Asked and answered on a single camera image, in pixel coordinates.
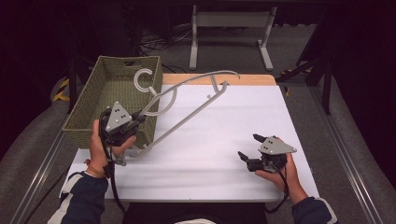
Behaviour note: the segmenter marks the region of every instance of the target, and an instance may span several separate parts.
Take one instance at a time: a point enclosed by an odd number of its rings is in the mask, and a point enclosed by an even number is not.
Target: basket
[[[116,101],[132,114],[143,109],[151,100],[152,95],[141,92],[134,86],[134,74],[141,68],[152,71],[152,75],[142,74],[139,85],[143,88],[152,86],[161,92],[163,70],[160,57],[115,58],[99,56],[92,73],[79,96],[69,118],[64,125],[64,132],[79,148],[89,148],[92,135],[92,123],[99,119],[100,114]],[[157,102],[151,112],[158,111]],[[156,117],[147,117],[139,125],[136,133],[137,147],[144,147],[153,142]]]

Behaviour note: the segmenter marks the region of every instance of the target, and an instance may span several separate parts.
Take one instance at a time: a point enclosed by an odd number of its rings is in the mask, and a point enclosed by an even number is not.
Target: person's left hand
[[[136,140],[136,137],[133,135],[129,137],[120,147],[113,147],[113,153],[115,155],[120,155],[125,152],[125,150],[134,143]],[[107,158],[105,151],[103,150],[102,142],[99,137],[99,119],[96,119],[93,121],[92,125],[92,136],[91,136],[91,142],[90,142],[90,153],[91,153],[91,167],[95,169],[96,171],[99,171],[101,173],[105,173],[103,170],[104,166],[107,166]],[[91,171],[90,169],[87,169],[87,173],[93,176],[98,176],[97,173]]]

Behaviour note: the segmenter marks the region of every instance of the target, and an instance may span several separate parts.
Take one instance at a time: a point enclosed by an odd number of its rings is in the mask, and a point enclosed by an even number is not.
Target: dark blue sleeve
[[[332,208],[321,198],[306,198],[291,209],[297,224],[338,223]]]
[[[70,175],[61,195],[61,206],[48,223],[100,223],[105,211],[108,182],[85,172]]]

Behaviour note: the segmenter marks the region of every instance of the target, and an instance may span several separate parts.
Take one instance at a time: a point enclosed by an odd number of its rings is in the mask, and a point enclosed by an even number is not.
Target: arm
[[[108,182],[103,169],[107,159],[98,133],[99,120],[95,120],[90,142],[90,166],[85,172],[70,175],[62,190],[61,206],[48,223],[100,223],[100,216],[105,211]],[[123,153],[135,139],[132,136],[122,146],[113,147],[113,153]]]
[[[289,197],[292,207],[294,223],[337,223],[337,217],[334,212],[323,199],[315,199],[308,197],[305,190],[300,184],[293,157],[287,154],[286,163],[286,181],[289,186]],[[285,184],[279,174],[271,174],[263,170],[258,170],[256,175],[273,182],[278,189],[284,190]]]

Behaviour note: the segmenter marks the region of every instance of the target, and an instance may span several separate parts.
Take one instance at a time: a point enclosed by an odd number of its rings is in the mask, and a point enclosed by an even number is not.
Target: white tabletop
[[[157,119],[158,137],[213,95],[211,86],[185,85]],[[160,101],[167,105],[171,94]],[[229,86],[211,105],[171,133],[148,153],[116,166],[120,199],[128,202],[273,202],[283,194],[248,171],[237,151],[259,158],[253,134],[276,135],[296,147],[300,181],[309,196],[318,190],[278,86]],[[79,149],[69,174],[86,169],[89,150]],[[106,198],[113,198],[108,188]]]

